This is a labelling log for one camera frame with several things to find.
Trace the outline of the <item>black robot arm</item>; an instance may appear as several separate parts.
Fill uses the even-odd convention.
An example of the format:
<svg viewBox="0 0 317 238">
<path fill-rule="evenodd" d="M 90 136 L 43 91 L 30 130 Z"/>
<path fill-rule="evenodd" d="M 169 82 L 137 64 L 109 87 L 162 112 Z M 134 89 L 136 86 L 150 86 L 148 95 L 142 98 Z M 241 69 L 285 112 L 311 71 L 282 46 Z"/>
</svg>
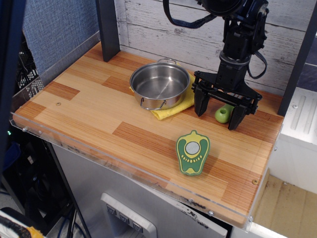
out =
<svg viewBox="0 0 317 238">
<path fill-rule="evenodd" d="M 208 107 L 209 99 L 215 98 L 233 106 L 229 130 L 235 130 L 244 117 L 254 114 L 261 94 L 245 82 L 250 74 L 250 61 L 264 47 L 265 22 L 269 12 L 266 0 L 202 0 L 200 4 L 214 17 L 224 19 L 223 50 L 219 54 L 217 73 L 196 71 L 192 89 L 195 113 L 201 116 Z"/>
</svg>

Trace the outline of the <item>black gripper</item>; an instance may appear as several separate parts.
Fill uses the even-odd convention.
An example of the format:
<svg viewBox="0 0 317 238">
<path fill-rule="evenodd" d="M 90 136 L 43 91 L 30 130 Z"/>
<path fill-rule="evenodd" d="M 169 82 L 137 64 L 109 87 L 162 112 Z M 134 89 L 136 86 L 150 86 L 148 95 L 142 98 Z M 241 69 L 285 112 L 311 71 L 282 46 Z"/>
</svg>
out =
<svg viewBox="0 0 317 238">
<path fill-rule="evenodd" d="M 195 71 L 192 89 L 196 115 L 200 117 L 205 113 L 211 97 L 235 106 L 229 120 L 229 130 L 235 130 L 246 114 L 255 114 L 262 96 L 244 81 L 249 63 L 249 58 L 221 58 L 217 73 Z"/>
</svg>

